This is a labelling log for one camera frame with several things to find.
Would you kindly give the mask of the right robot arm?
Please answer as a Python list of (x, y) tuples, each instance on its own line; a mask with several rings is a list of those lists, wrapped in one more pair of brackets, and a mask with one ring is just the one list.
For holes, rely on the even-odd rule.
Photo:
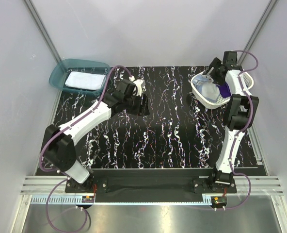
[(252, 126), (259, 98), (252, 96), (245, 83), (246, 73), (238, 64), (236, 51), (225, 51), (223, 60), (214, 59), (212, 79), (218, 86), (227, 85), (231, 94), (223, 116), (225, 137), (221, 154), (207, 179), (207, 187), (215, 193), (223, 193), (234, 184), (234, 163), (239, 145), (248, 128)]

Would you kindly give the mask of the white towel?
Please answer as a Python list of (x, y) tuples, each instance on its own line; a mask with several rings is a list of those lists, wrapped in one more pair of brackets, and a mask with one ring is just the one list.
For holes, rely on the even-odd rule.
[(105, 74), (71, 71), (65, 81), (65, 85), (71, 88), (95, 91), (102, 87), (105, 78)]

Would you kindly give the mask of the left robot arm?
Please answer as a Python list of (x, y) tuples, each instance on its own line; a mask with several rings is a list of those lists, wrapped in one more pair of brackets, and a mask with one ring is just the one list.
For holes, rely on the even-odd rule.
[(122, 111), (135, 116), (149, 115), (144, 80), (123, 79), (116, 88), (106, 92), (92, 107), (73, 120), (59, 127), (48, 126), (41, 156), (72, 179), (80, 191), (90, 191), (94, 187), (94, 177), (77, 160), (75, 146), (93, 128)]

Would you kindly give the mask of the light blue towel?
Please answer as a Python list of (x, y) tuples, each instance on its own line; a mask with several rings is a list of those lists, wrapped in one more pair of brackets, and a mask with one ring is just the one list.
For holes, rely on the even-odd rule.
[(207, 79), (204, 75), (196, 75), (191, 83), (202, 97), (210, 102), (215, 103), (220, 95), (219, 89), (212, 79)]

